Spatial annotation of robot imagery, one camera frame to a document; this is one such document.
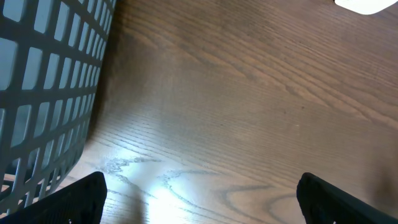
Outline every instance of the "wood grain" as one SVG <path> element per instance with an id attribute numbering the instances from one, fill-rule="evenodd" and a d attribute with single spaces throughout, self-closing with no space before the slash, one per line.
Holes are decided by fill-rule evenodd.
<path id="1" fill-rule="evenodd" d="M 313 172 L 398 217 L 398 6 L 124 0 L 91 133 L 103 223 L 304 223 Z"/>

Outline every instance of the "basket hole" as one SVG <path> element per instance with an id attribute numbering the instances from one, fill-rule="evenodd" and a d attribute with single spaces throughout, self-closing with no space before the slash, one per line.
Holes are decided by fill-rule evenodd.
<path id="1" fill-rule="evenodd" d="M 13 21 L 19 22 L 24 11 L 25 0 L 6 0 L 4 2 L 2 14 Z"/>
<path id="2" fill-rule="evenodd" d="M 95 37 L 95 41 L 94 41 L 93 53 L 91 54 L 92 57 L 94 57 L 94 55 L 95 55 L 99 39 L 100 39 L 100 35 L 97 34 L 97 36 Z"/>
<path id="3" fill-rule="evenodd" d="M 39 76 L 40 62 L 42 61 L 43 51 L 31 47 L 27 56 L 24 81 L 22 82 L 23 90 L 31 90 L 36 85 Z"/>
<path id="4" fill-rule="evenodd" d="M 55 102 L 54 114 L 52 116 L 52 122 L 50 127 L 51 130 L 55 129 L 58 126 L 58 122 L 61 115 L 61 109 L 62 109 L 62 100 L 57 100 L 57 102 Z"/>
<path id="5" fill-rule="evenodd" d="M 75 14 L 73 16 L 72 29 L 70 30 L 69 43 L 68 43 L 68 45 L 71 47 L 75 45 L 77 33 L 79 30 L 79 25 L 80 25 L 80 16 L 78 14 Z"/>
<path id="6" fill-rule="evenodd" d="M 88 54 L 90 52 L 90 50 L 91 50 L 91 45 L 93 43 L 94 35 L 95 35 L 95 30 L 91 29 L 90 37 L 88 38 L 88 45 L 87 45 L 87 49 L 86 49 L 86 54 Z"/>
<path id="7" fill-rule="evenodd" d="M 54 161 L 56 161 L 60 157 L 64 139 L 65 139 L 65 134 L 61 134 L 61 136 L 58 139 L 57 150 L 55 151 L 54 155 Z"/>
<path id="8" fill-rule="evenodd" d="M 83 48 L 85 47 L 87 32 L 88 32 L 88 24 L 85 22 L 80 37 L 80 44 L 79 44 L 80 51 L 82 51 Z"/>
<path id="9" fill-rule="evenodd" d="M 36 202 L 39 200 L 40 191 L 41 191 L 41 189 L 42 189 L 42 187 L 43 187 L 43 184 L 44 184 L 44 179 L 41 179 L 41 180 L 37 183 L 36 188 L 35 188 L 33 191 L 31 191 L 31 193 L 33 194 L 33 195 L 32 195 L 32 196 L 33 196 L 32 204 L 33 204 L 33 203 L 36 203 Z"/>
<path id="10" fill-rule="evenodd" d="M 106 10 L 106 19 L 105 19 L 105 23 L 104 23 L 104 27 L 103 27 L 104 31 L 106 30 L 105 28 L 107 28 L 107 25 L 108 25 L 109 15 L 110 15 L 110 11 L 108 9 L 108 10 Z"/>
<path id="11" fill-rule="evenodd" d="M 91 104 L 90 104 L 90 109 L 89 109 L 89 111 L 91 111 L 91 110 L 93 109 L 94 98 L 95 98 L 95 93 L 93 94 L 93 97 L 92 97 L 92 99 L 91 99 Z"/>
<path id="12" fill-rule="evenodd" d="M 87 11 L 92 12 L 94 6 L 94 0 L 88 0 L 88 6 L 87 6 Z"/>
<path id="13" fill-rule="evenodd" d="M 14 125 L 14 133 L 12 134 L 11 147 L 19 145 L 25 139 L 31 108 L 31 105 L 18 107 Z"/>
<path id="14" fill-rule="evenodd" d="M 100 16 L 101 5 L 102 5 L 102 0 L 98 0 L 94 15 L 95 20 L 98 20 L 98 17 Z"/>
<path id="15" fill-rule="evenodd" d="M 37 148 L 29 153 L 29 157 L 27 160 L 27 169 L 26 169 L 26 173 L 25 173 L 25 183 L 30 181 L 30 179 L 33 176 L 33 169 L 35 167 L 38 154 L 39 154 L 39 148 Z"/>
<path id="16" fill-rule="evenodd" d="M 81 117 L 83 115 L 83 112 L 85 110 L 85 105 L 86 105 L 86 96 L 83 96 L 83 100 L 81 101 L 81 108 L 80 108 L 79 117 Z"/>
<path id="17" fill-rule="evenodd" d="M 106 3 L 104 2 L 104 6 L 102 7 L 102 13 L 101 13 L 101 20 L 99 22 L 99 25 L 102 26 L 104 23 L 104 18 L 105 18 L 105 13 L 106 13 Z"/>
<path id="18" fill-rule="evenodd" d="M 88 87 L 88 84 L 90 82 L 90 75 L 91 75 L 91 70 L 93 69 L 93 66 L 90 65 L 88 66 L 88 71 L 87 71 L 87 77 L 86 77 L 86 85 L 85 87 Z"/>
<path id="19" fill-rule="evenodd" d="M 83 138 L 86 138 L 86 136 L 87 136 L 87 130 L 88 130 L 89 123 L 90 123 L 90 119 L 87 121 L 87 123 L 85 124 L 85 127 L 83 129 L 83 132 L 82 132 Z"/>
<path id="20" fill-rule="evenodd" d="M 40 104 L 39 112 L 37 114 L 34 137 L 40 136 L 43 133 L 45 123 L 47 120 L 47 115 L 49 113 L 49 107 L 50 107 L 49 102 L 44 102 Z"/>
<path id="21" fill-rule="evenodd" d="M 24 205 L 25 205 L 25 201 L 26 201 L 26 197 L 27 197 L 26 194 L 21 199 L 18 200 L 17 211 L 24 209 L 24 207 L 25 207 Z"/>
<path id="22" fill-rule="evenodd" d="M 81 88 L 83 86 L 85 76 L 86 76 L 86 69 L 87 69 L 87 64 L 83 63 L 83 67 L 81 68 L 79 88 Z"/>
<path id="23" fill-rule="evenodd" d="M 67 141 L 66 141 L 65 149 L 64 149 L 63 153 L 66 153 L 68 151 L 69 146 L 70 146 L 70 141 L 72 140 L 72 135 L 73 135 L 73 129 L 69 130 L 69 132 L 68 132 L 68 137 L 67 137 Z"/>
<path id="24" fill-rule="evenodd" d="M 53 0 L 39 0 L 39 5 L 37 6 L 36 18 L 34 29 L 36 31 L 44 32 L 47 30 L 49 25 L 50 12 L 53 7 Z"/>
<path id="25" fill-rule="evenodd" d="M 95 79 L 96 72 L 97 72 L 97 67 L 94 67 L 93 74 L 91 75 L 90 86 L 94 85 L 94 79 Z"/>
<path id="26" fill-rule="evenodd" d="M 0 90 L 6 90 L 10 84 L 17 48 L 16 42 L 0 38 Z"/>
<path id="27" fill-rule="evenodd" d="M 101 39 L 99 40 L 99 44 L 98 44 L 98 46 L 97 46 L 97 56 L 96 56 L 97 59 L 100 57 L 102 41 L 104 41 L 104 40 L 101 38 Z"/>
<path id="28" fill-rule="evenodd" d="M 0 200 L 4 199 L 11 193 L 12 186 L 14 185 L 16 170 L 19 165 L 19 158 L 14 159 L 7 167 L 8 172 L 14 172 L 13 174 L 5 173 L 3 178 L 3 184 L 1 186 Z"/>
<path id="29" fill-rule="evenodd" d="M 108 27 L 106 28 L 106 35 L 109 35 L 109 30 L 111 28 L 111 23 L 112 23 L 112 15 L 109 17 L 109 22 L 108 22 Z"/>
<path id="30" fill-rule="evenodd" d="M 71 64 L 72 64 L 72 60 L 70 58 L 65 58 L 65 61 L 63 63 L 63 68 L 62 68 L 60 88 L 65 88 L 65 86 L 67 85 Z"/>
<path id="31" fill-rule="evenodd" d="M 102 60 L 102 58 L 104 58 L 105 47 L 106 47 L 106 42 L 104 42 L 102 49 L 101 49 L 101 60 Z"/>
<path id="32" fill-rule="evenodd" d="M 86 105 L 85 113 L 87 113 L 88 108 L 90 107 L 90 103 L 91 103 L 91 94 L 88 96 L 88 100 L 87 100 L 87 105 Z"/>
<path id="33" fill-rule="evenodd" d="M 51 150 L 53 148 L 54 140 L 51 140 L 45 146 L 42 169 L 45 169 L 50 163 Z"/>
<path id="34" fill-rule="evenodd" d="M 79 111 L 79 104 L 80 104 L 80 96 L 76 98 L 75 101 L 75 108 L 73 110 L 72 120 L 74 120 L 77 116 L 77 112 Z"/>
<path id="35" fill-rule="evenodd" d="M 81 131 L 80 131 L 79 139 L 82 139 L 82 138 L 84 137 L 84 136 L 83 136 L 83 132 L 84 132 L 85 128 L 86 128 L 86 121 L 84 121 L 84 122 L 83 122 L 83 125 L 81 126 Z"/>
<path id="36" fill-rule="evenodd" d="M 2 186 L 1 186 L 1 192 L 7 190 L 9 187 L 10 187 L 10 186 L 8 186 L 8 185 L 2 185 Z"/>
<path id="37" fill-rule="evenodd" d="M 71 108 L 72 108 L 72 104 L 73 104 L 73 98 L 69 98 L 69 99 L 67 100 L 67 105 L 66 105 L 66 108 L 65 108 L 65 113 L 64 113 L 64 115 L 63 115 L 63 122 L 62 122 L 62 125 L 68 123 L 68 121 L 69 121 L 70 110 L 71 110 Z"/>
<path id="38" fill-rule="evenodd" d="M 60 56 L 57 54 L 50 54 L 49 66 L 45 75 L 44 89 L 48 90 L 54 85 L 55 75 L 57 74 L 58 62 Z"/>
<path id="39" fill-rule="evenodd" d="M 59 183 L 60 179 L 65 175 L 64 171 L 65 171 L 65 161 L 62 161 L 60 164 L 60 168 L 58 170 L 57 178 L 55 179 L 56 184 Z"/>
<path id="40" fill-rule="evenodd" d="M 97 70 L 97 75 L 95 76 L 95 86 L 98 84 L 98 79 L 100 78 L 100 68 Z"/>
<path id="41" fill-rule="evenodd" d="M 78 139 L 79 131 L 80 131 L 80 124 L 75 128 L 75 135 L 73 137 L 73 142 L 72 144 L 75 145 Z"/>
<path id="42" fill-rule="evenodd" d="M 75 68 L 73 69 L 72 82 L 70 83 L 70 88 L 74 88 L 76 86 L 77 77 L 79 74 L 79 68 L 80 68 L 80 61 L 76 61 Z"/>
<path id="43" fill-rule="evenodd" d="M 6 110 L 3 108 L 0 108 L 0 142 L 1 142 L 2 124 L 4 121 L 5 114 L 6 114 Z"/>
<path id="44" fill-rule="evenodd" d="M 65 32 L 65 28 L 67 26 L 67 20 L 69 15 L 69 7 L 61 2 L 60 10 L 58 12 L 58 21 L 57 26 L 55 28 L 54 39 L 61 41 L 63 38 L 63 34 Z"/>

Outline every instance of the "gray plastic basket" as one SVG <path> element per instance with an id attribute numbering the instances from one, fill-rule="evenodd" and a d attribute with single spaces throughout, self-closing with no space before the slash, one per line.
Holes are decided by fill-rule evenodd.
<path id="1" fill-rule="evenodd" d="M 0 217 L 79 160 L 116 0 L 0 0 Z"/>

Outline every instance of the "black object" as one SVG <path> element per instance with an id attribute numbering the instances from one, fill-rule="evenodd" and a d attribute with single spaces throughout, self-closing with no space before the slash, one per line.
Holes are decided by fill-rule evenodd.
<path id="1" fill-rule="evenodd" d="M 0 219 L 0 224 L 100 223 L 107 191 L 104 174 L 94 172 L 43 200 Z"/>
<path id="2" fill-rule="evenodd" d="M 298 182 L 297 200 L 307 224 L 398 224 L 395 218 L 311 173 L 304 173 Z"/>

